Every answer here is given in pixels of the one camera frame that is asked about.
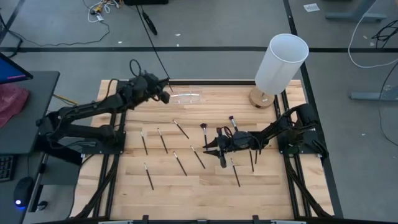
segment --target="white cable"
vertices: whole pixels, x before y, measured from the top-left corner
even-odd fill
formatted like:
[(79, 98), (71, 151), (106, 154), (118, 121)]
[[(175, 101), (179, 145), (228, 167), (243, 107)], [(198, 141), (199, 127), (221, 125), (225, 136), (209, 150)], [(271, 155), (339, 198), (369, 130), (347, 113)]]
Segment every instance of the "white cable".
[(362, 22), (363, 18), (365, 18), (366, 14), (373, 8), (373, 6), (375, 5), (375, 3), (377, 3), (377, 2), (378, 2), (378, 0), (375, 1), (375, 2), (373, 3), (373, 5), (363, 14), (362, 18), (359, 20), (358, 24), (356, 25), (356, 27), (355, 27), (355, 29), (354, 29), (354, 32), (353, 32), (353, 36), (351, 37), (351, 41), (349, 42), (349, 46), (348, 46), (348, 55), (349, 55), (349, 58), (350, 58), (351, 61), (354, 63), (354, 65), (358, 66), (359, 68), (376, 68), (376, 67), (391, 65), (391, 64), (393, 64), (393, 63), (398, 62), (398, 58), (397, 58), (397, 59), (393, 60), (392, 62), (385, 63), (385, 64), (372, 65), (372, 66), (363, 66), (363, 65), (358, 65), (358, 64), (354, 61), (353, 57), (351, 56), (350, 48), (351, 48), (351, 44), (353, 43), (353, 40), (354, 40), (354, 36), (355, 36), (355, 33), (356, 33), (356, 29), (358, 28), (359, 24)]
[[(89, 7), (89, 9), (88, 9), (88, 14), (87, 14), (87, 20), (88, 20), (88, 22), (94, 23), (94, 22), (99, 22), (99, 21), (100, 21), (99, 19), (97, 19), (97, 20), (95, 20), (95, 21), (91, 21), (91, 20), (90, 20), (90, 15), (91, 15), (90, 12), (91, 12), (91, 9), (94, 8), (94, 6), (97, 6), (97, 5), (99, 5), (99, 4), (102, 4), (103, 1), (105, 1), (105, 0), (101, 0), (99, 3), (96, 3), (96, 4), (94, 4), (94, 5), (92, 5), (92, 6)], [(113, 4), (113, 3), (110, 3), (109, 1), (108, 1), (107, 3), (105, 3), (104, 9), (105, 9), (105, 12), (106, 12), (106, 13), (110, 13), (110, 12), (111, 12), (111, 8), (110, 8), (108, 5), (114, 6), (114, 4)]]

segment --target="white paper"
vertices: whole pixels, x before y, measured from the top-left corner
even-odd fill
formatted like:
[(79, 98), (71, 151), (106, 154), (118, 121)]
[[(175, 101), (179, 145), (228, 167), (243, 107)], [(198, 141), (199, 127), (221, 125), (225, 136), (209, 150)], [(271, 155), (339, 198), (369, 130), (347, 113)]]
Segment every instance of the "white paper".
[(320, 10), (320, 8), (318, 7), (318, 4), (316, 4), (316, 3), (304, 5), (304, 9), (307, 12), (315, 12), (315, 11)]

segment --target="computer mouse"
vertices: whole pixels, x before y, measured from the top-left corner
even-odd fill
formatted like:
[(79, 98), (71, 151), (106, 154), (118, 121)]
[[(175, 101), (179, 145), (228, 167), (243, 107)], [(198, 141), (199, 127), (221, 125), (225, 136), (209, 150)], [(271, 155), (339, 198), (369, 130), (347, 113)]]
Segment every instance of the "computer mouse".
[(18, 181), (14, 189), (14, 203), (18, 207), (25, 207), (29, 204), (32, 196), (34, 181), (31, 177), (24, 177)]

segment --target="wood plank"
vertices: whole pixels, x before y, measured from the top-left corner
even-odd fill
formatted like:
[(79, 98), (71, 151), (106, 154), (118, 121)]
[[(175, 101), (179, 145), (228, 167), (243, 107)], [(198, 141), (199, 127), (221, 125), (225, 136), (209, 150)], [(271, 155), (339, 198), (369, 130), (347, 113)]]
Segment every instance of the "wood plank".
[[(109, 80), (101, 82), (98, 100), (104, 98)], [(112, 83), (112, 94), (116, 83)], [(203, 131), (200, 123), (208, 124), (208, 141), (216, 136), (216, 127), (233, 130), (228, 116), (233, 115), (242, 131), (260, 131), (275, 121), (273, 107), (259, 110), (253, 107), (248, 94), (252, 86), (173, 86), (174, 92), (201, 93), (196, 103), (164, 105), (149, 100), (126, 116), (126, 150), (121, 156), (116, 179), (112, 219), (151, 220), (218, 219), (247, 220), (252, 215), (261, 219), (293, 218), (283, 157), (276, 139), (257, 158), (254, 172), (248, 151), (226, 155), (228, 167), (223, 169), (214, 156), (204, 154)], [(286, 89), (290, 107), (305, 102), (300, 80), (292, 80)], [(108, 124), (109, 114), (93, 118), (93, 126)], [(190, 139), (173, 123), (178, 121)], [(160, 128), (169, 149), (166, 154), (157, 132)], [(141, 140), (144, 133), (148, 155)], [(193, 146), (206, 169), (190, 149)], [(188, 176), (184, 176), (172, 152), (178, 154)], [(231, 167), (236, 164), (241, 187), (238, 187)], [(333, 213), (328, 188), (319, 158), (302, 155), (306, 184), (323, 208)], [(97, 188), (102, 157), (94, 156), (80, 171), (72, 216), (81, 210)], [(144, 165), (154, 184), (151, 189)]]

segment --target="white lamp shade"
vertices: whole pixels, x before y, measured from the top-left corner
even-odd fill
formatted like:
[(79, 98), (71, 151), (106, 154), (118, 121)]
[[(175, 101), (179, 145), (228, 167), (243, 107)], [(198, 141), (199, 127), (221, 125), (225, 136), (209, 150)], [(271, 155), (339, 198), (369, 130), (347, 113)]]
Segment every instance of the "white lamp shade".
[(282, 93), (308, 53), (308, 45), (296, 35), (273, 37), (254, 79), (258, 89), (269, 95)]

